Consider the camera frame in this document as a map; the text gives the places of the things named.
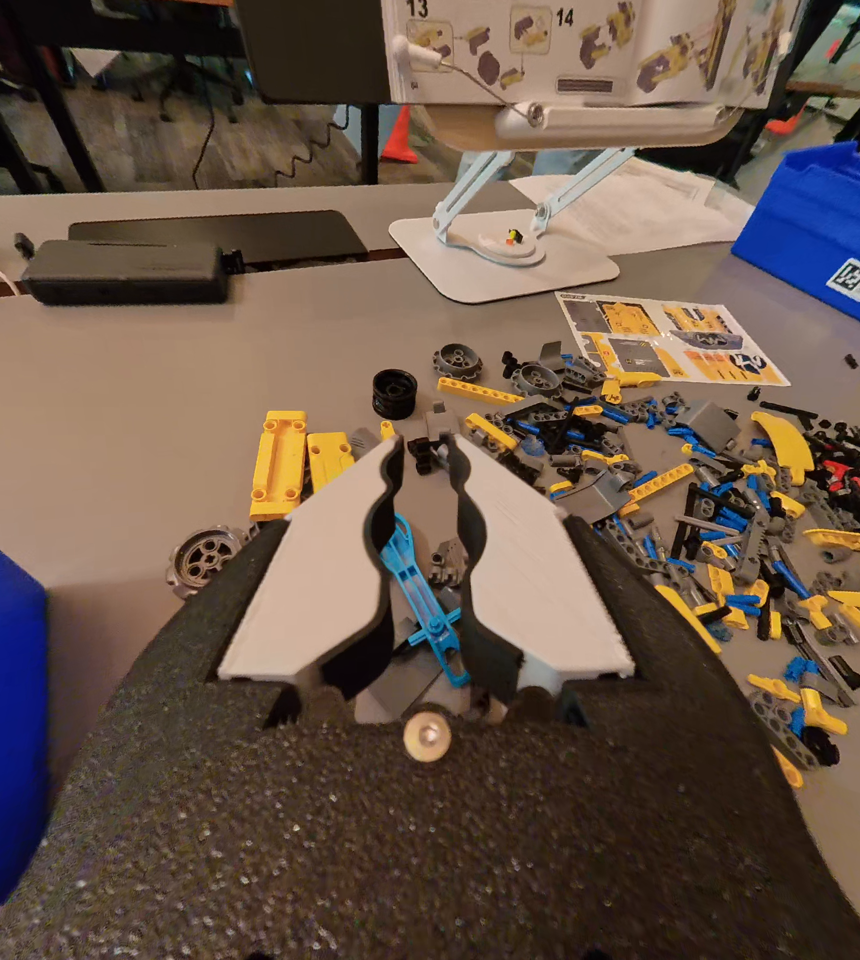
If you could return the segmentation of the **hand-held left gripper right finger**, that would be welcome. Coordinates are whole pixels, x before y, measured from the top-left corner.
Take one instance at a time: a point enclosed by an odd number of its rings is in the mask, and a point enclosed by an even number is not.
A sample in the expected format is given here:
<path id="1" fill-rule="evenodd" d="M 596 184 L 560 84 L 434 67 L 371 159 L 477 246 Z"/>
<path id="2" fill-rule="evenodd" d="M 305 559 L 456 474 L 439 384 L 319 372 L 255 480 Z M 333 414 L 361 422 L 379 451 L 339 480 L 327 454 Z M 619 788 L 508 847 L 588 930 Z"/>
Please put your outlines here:
<path id="1" fill-rule="evenodd" d="M 525 689 L 627 679 L 634 661 L 571 533 L 573 523 L 466 438 L 447 442 L 467 558 L 461 657 L 499 702 Z"/>

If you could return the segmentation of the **large yellow toy panel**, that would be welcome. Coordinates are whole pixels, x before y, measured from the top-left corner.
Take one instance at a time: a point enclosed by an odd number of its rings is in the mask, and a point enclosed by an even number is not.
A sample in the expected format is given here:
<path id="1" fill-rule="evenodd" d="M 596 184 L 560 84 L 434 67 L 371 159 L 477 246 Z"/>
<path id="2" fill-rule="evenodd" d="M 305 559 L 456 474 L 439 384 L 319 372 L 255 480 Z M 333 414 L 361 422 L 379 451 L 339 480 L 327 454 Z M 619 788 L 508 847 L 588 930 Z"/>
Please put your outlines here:
<path id="1" fill-rule="evenodd" d="M 301 502 L 306 462 L 307 414 L 268 411 L 254 468 L 249 519 L 287 517 Z"/>

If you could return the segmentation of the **small yellow toy panel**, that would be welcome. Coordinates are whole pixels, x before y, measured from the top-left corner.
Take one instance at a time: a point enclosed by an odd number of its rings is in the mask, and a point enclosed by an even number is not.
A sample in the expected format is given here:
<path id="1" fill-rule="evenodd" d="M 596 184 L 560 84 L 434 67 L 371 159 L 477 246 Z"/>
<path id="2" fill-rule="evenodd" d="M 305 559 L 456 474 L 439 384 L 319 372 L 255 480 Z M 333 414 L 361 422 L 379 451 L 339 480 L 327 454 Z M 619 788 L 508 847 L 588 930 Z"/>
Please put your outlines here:
<path id="1" fill-rule="evenodd" d="M 355 464 L 351 443 L 342 431 L 309 434 L 307 453 L 314 494 Z"/>

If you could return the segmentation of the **pile of toy building pieces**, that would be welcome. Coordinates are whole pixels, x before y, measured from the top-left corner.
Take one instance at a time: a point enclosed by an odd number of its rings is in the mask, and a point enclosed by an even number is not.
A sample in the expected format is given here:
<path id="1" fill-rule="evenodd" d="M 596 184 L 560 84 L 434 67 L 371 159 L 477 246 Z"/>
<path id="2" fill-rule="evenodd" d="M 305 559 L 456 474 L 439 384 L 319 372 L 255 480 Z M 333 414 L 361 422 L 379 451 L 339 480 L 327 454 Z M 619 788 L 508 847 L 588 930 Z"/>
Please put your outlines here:
<path id="1" fill-rule="evenodd" d="M 856 642 L 860 589 L 847 573 L 822 572 L 809 588 L 786 545 L 796 536 L 826 562 L 860 553 L 860 428 L 772 403 L 767 412 L 807 439 L 815 468 L 790 484 L 755 423 L 738 448 L 738 415 L 678 392 L 657 402 L 622 389 L 659 380 L 613 374 L 570 356 L 538 361 L 562 381 L 559 398 L 526 395 L 460 421 L 442 400 L 404 445 L 419 475 L 447 470 L 460 436 L 592 530 L 591 570 L 636 664 L 621 682 L 653 682 L 654 670 L 680 686 L 683 662 L 721 653 L 732 628 L 796 651 L 780 676 L 751 674 L 753 690 L 789 704 L 791 730 L 820 766 L 840 760 L 844 721 L 827 711 L 854 705 L 860 675 L 820 643 Z"/>

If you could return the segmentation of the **black toy wheel rim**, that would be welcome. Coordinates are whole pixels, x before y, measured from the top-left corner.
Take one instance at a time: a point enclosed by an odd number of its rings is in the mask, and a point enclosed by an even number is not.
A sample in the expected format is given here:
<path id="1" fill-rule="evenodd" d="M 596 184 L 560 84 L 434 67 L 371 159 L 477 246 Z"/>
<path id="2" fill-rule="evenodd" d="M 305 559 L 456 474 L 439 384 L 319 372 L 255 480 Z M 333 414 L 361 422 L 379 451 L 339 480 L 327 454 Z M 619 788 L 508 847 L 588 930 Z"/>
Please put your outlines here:
<path id="1" fill-rule="evenodd" d="M 384 421 L 398 422 L 413 415 L 418 382 L 408 371 L 385 368 L 372 381 L 372 406 Z"/>

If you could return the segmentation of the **dark grey toy beam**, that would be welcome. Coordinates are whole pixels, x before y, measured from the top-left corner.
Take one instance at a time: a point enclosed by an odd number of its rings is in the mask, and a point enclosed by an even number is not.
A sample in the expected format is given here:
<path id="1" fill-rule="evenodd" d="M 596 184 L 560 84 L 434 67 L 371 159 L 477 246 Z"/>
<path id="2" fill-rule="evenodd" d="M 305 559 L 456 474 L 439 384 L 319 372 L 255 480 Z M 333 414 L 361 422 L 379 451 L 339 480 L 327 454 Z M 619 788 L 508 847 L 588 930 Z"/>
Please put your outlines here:
<path id="1" fill-rule="evenodd" d="M 747 694 L 748 703 L 763 725 L 771 746 L 801 772 L 820 769 L 817 757 L 791 730 L 789 704 L 772 693 L 754 689 Z"/>

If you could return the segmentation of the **yellow sticker sheet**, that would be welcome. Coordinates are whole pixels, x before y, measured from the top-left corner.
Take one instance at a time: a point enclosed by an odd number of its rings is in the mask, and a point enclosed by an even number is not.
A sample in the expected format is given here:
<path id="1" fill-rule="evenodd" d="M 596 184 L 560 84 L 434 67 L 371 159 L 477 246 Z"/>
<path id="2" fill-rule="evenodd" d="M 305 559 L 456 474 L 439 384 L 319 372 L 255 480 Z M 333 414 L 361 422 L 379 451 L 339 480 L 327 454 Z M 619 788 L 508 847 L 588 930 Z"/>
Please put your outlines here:
<path id="1" fill-rule="evenodd" d="M 616 375 L 787 388 L 791 381 L 721 304 L 556 292 L 583 359 Z"/>

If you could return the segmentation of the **curved yellow toy panel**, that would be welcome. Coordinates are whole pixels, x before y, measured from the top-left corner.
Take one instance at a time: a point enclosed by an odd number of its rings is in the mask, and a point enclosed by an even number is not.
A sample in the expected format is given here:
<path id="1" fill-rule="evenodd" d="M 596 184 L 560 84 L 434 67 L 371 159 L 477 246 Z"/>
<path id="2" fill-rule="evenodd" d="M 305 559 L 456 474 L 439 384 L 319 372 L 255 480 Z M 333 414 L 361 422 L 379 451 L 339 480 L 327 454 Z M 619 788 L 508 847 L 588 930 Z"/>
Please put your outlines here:
<path id="1" fill-rule="evenodd" d="M 796 426 L 781 416 L 756 411 L 750 415 L 750 419 L 767 435 L 778 466 L 789 472 L 791 486 L 802 487 L 808 474 L 815 468 L 807 439 Z"/>

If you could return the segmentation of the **white book stand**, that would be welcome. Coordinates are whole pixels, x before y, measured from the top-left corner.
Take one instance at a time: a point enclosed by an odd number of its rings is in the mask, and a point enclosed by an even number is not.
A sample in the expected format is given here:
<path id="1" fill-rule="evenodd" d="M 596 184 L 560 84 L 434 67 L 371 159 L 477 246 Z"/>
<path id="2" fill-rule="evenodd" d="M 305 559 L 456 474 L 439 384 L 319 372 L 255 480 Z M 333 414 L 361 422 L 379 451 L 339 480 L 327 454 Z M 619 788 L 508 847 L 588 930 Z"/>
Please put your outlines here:
<path id="1" fill-rule="evenodd" d="M 432 218 L 396 221 L 390 236 L 439 293 L 467 305 L 615 279 L 616 264 L 576 234 L 550 228 L 553 216 L 638 150 L 711 145 L 728 135 L 748 109 L 716 103 L 593 106 L 573 101 L 415 105 L 427 114 L 438 140 L 477 156 Z M 539 203 L 529 222 L 522 210 L 464 213 L 517 153 L 531 150 L 597 153 Z M 507 245 L 512 229 L 525 234 L 522 245 Z"/>

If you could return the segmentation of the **black flat pad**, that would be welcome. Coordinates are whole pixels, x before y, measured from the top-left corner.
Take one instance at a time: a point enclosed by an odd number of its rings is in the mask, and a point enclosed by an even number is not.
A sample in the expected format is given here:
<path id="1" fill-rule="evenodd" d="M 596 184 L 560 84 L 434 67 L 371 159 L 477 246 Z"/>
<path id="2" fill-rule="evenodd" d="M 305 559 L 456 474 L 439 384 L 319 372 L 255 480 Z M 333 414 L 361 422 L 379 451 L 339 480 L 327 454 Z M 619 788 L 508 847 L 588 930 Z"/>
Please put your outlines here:
<path id="1" fill-rule="evenodd" d="M 225 253 L 240 251 L 249 266 L 367 254 L 350 223 L 332 209 L 75 222 L 68 238 L 100 243 L 201 243 Z"/>

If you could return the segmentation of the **white paper sheets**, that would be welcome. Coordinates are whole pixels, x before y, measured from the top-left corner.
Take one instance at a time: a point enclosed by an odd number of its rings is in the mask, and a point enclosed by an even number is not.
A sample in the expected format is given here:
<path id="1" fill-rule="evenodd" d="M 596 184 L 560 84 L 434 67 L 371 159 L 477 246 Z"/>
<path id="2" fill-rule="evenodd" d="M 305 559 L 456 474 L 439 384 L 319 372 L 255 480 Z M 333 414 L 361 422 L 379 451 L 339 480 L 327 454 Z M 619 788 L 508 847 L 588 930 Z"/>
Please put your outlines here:
<path id="1" fill-rule="evenodd" d="M 710 177 L 634 158 L 556 213 L 549 226 L 614 258 L 730 244 L 753 210 Z"/>

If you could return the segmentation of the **orange cone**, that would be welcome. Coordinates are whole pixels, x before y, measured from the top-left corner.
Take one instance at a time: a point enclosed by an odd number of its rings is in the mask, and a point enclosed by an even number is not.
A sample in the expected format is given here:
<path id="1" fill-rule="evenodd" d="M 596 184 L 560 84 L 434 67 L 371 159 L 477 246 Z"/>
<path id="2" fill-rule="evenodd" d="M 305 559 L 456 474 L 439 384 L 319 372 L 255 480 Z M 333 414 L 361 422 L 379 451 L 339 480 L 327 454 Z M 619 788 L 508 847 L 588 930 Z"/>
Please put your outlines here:
<path id="1" fill-rule="evenodd" d="M 418 154 L 410 145 L 412 109 L 408 104 L 380 107 L 379 148 L 381 162 L 416 164 Z"/>

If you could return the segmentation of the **blue bin with tag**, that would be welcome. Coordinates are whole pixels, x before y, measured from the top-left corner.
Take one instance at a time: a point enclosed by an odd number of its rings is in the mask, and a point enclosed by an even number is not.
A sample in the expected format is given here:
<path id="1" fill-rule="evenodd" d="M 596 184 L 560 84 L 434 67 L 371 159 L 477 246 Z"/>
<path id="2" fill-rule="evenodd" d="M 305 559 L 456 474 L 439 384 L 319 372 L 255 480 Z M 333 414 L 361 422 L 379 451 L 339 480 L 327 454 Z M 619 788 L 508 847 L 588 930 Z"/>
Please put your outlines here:
<path id="1" fill-rule="evenodd" d="M 860 322 L 856 144 L 786 153 L 731 253 Z"/>

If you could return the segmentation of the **dark panel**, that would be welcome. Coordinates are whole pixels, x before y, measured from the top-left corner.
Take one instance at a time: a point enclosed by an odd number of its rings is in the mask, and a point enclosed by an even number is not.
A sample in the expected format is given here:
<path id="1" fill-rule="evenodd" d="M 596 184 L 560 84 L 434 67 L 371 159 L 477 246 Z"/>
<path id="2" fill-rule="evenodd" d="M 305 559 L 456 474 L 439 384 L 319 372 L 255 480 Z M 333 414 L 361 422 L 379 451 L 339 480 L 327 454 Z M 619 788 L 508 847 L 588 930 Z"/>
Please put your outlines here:
<path id="1" fill-rule="evenodd" d="M 380 1 L 237 1 L 248 66 L 271 103 L 392 101 Z"/>

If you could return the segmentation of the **instruction booklet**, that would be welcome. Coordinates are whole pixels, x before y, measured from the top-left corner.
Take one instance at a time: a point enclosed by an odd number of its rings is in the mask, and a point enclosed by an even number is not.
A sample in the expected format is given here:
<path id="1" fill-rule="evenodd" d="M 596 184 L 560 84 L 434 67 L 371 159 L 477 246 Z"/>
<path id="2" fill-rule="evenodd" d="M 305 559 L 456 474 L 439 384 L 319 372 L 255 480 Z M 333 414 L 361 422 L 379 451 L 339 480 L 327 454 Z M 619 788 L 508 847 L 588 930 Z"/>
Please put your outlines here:
<path id="1" fill-rule="evenodd" d="M 384 1 L 392 99 L 757 109 L 796 1 Z"/>

